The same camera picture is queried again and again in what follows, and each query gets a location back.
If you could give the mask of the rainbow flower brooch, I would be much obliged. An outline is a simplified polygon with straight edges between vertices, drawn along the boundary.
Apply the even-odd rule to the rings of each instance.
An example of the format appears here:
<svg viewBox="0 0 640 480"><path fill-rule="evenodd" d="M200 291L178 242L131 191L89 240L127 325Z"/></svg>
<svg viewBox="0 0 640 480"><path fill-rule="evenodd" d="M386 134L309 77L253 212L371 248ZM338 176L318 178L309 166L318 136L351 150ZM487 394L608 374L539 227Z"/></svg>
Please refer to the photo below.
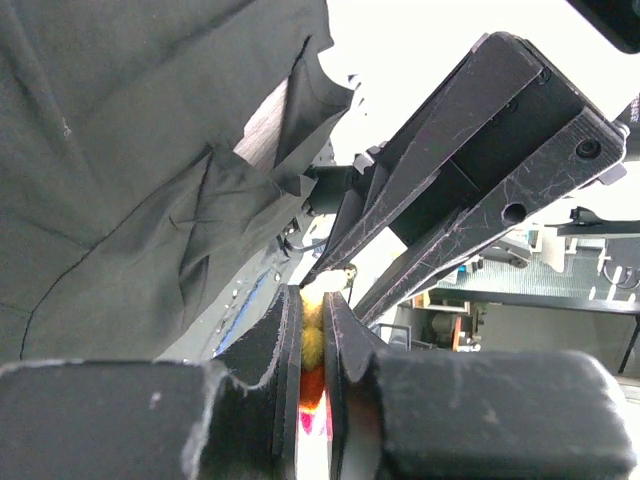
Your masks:
<svg viewBox="0 0 640 480"><path fill-rule="evenodd" d="M353 284L358 275L354 264L339 270L326 271L300 290L302 301L301 376L299 419L305 435L312 435L318 411L325 396L325 335L323 320L324 296L347 290L351 300Z"/></svg>

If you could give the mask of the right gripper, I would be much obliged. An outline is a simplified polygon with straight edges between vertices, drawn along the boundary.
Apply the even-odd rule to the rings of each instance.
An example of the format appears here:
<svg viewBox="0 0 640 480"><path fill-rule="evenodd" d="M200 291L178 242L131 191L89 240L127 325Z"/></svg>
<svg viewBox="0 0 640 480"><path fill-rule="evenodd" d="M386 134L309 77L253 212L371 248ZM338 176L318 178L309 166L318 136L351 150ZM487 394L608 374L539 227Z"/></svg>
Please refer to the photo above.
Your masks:
<svg viewBox="0 0 640 480"><path fill-rule="evenodd" d="M610 121L531 42L485 36L351 184L302 283L382 229L411 245L353 308L373 323L626 153Z"/></svg>

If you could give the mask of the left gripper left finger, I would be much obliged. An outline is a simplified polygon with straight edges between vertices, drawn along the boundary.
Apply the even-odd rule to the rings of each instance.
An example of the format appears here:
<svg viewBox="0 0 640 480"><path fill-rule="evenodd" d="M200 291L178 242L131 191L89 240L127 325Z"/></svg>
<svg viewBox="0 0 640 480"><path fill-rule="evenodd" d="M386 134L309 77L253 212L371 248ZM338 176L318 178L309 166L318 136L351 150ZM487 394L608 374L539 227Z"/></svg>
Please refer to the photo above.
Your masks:
<svg viewBox="0 0 640 480"><path fill-rule="evenodd" d="M5 479L292 479L302 302L282 286L211 360L1 369Z"/></svg>

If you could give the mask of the black button shirt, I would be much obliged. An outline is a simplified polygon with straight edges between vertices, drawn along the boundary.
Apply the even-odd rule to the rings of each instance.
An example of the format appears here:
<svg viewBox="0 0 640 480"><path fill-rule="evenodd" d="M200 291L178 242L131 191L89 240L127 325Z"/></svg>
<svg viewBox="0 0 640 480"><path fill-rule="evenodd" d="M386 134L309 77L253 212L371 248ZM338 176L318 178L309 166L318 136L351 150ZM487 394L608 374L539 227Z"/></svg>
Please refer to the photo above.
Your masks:
<svg viewBox="0 0 640 480"><path fill-rule="evenodd" d="M156 358L300 212L323 1L1 5L1 358Z"/></svg>

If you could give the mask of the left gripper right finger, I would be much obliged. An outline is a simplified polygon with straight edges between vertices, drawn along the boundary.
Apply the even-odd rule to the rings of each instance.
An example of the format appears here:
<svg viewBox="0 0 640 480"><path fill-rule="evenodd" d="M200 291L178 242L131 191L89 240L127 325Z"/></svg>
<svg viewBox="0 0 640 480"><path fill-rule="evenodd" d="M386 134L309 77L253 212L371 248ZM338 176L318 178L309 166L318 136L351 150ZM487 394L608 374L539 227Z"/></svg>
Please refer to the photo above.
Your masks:
<svg viewBox="0 0 640 480"><path fill-rule="evenodd" d="M575 351L386 344L323 302L333 479L626 479L638 454L616 380Z"/></svg>

